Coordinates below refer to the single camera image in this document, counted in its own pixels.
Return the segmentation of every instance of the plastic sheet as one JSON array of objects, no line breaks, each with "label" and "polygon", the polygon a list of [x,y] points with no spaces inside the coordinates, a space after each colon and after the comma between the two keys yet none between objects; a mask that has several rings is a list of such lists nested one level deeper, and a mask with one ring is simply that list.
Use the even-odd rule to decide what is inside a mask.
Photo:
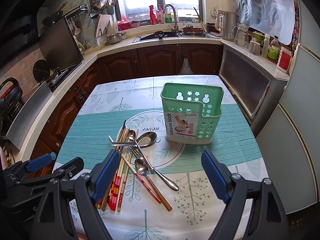
[{"label": "plastic sheet", "polygon": [[239,22],[289,44],[294,27],[293,0],[236,0]]}]

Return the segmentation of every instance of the gas stove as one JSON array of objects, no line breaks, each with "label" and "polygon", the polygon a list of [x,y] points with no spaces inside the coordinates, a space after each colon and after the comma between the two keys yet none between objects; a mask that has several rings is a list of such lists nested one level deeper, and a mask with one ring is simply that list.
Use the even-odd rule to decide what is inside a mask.
[{"label": "gas stove", "polygon": [[63,71],[55,71],[47,80],[47,84],[52,92],[80,65],[76,64],[64,69]]}]

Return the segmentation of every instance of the tablecloth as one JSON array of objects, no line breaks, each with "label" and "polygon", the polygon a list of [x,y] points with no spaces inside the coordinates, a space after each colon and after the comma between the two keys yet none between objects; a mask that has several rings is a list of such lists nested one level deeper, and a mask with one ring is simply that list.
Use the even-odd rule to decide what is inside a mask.
[{"label": "tablecloth", "polygon": [[[166,82],[223,88],[222,116],[211,144],[185,145],[164,138],[160,93]],[[259,147],[240,108],[221,79],[211,75],[151,77],[98,85],[73,122],[54,168],[79,156],[85,167],[80,174],[90,172],[112,149],[108,135],[116,139],[124,120],[127,120],[127,127],[139,129],[140,135],[149,130],[157,133],[157,142],[144,152],[161,173],[180,186],[180,190],[172,191],[158,176],[150,174],[173,207],[168,212],[130,173],[121,212],[99,211],[114,240],[208,239],[225,204],[216,197],[201,166],[200,158],[205,149],[210,149],[218,161],[245,179],[262,181],[268,177]],[[235,239],[244,234],[251,203],[251,200],[246,201]],[[70,207],[76,230],[85,233],[74,200]]]}]

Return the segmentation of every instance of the metal fork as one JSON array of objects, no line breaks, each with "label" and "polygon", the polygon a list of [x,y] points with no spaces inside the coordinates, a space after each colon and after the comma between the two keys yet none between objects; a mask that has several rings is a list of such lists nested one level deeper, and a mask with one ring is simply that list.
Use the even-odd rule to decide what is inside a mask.
[{"label": "metal fork", "polygon": [[159,171],[157,171],[151,165],[151,163],[149,162],[149,160],[147,159],[147,157],[145,156],[145,154],[143,153],[143,151],[141,150],[141,148],[139,146],[137,146],[137,147],[130,146],[129,148],[131,148],[132,154],[134,155],[134,157],[145,161],[147,163],[147,165],[149,166],[149,170],[154,171],[170,189],[172,189],[174,191],[179,190],[179,186],[176,183],[174,183],[171,179],[168,179],[166,176],[162,175]]}]

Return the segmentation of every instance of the screw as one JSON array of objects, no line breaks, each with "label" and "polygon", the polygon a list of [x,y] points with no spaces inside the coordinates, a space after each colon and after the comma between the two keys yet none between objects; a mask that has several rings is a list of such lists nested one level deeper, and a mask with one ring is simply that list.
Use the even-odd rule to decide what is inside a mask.
[{"label": "screw", "polygon": [[53,183],[53,184],[56,184],[58,182],[58,179],[57,178],[52,178],[52,179],[50,179],[50,182]]},{"label": "screw", "polygon": [[239,173],[233,173],[233,174],[232,174],[232,177],[233,177],[234,179],[240,179],[240,178],[241,178],[241,175],[240,175]]},{"label": "screw", "polygon": [[263,182],[264,182],[265,184],[267,184],[267,185],[270,185],[270,184],[271,184],[271,179],[265,178],[265,179],[263,179]]},{"label": "screw", "polygon": [[82,174],[80,175],[80,177],[81,177],[82,179],[88,179],[88,178],[90,177],[90,174],[87,173],[87,172],[85,172],[85,173],[82,173]]}]

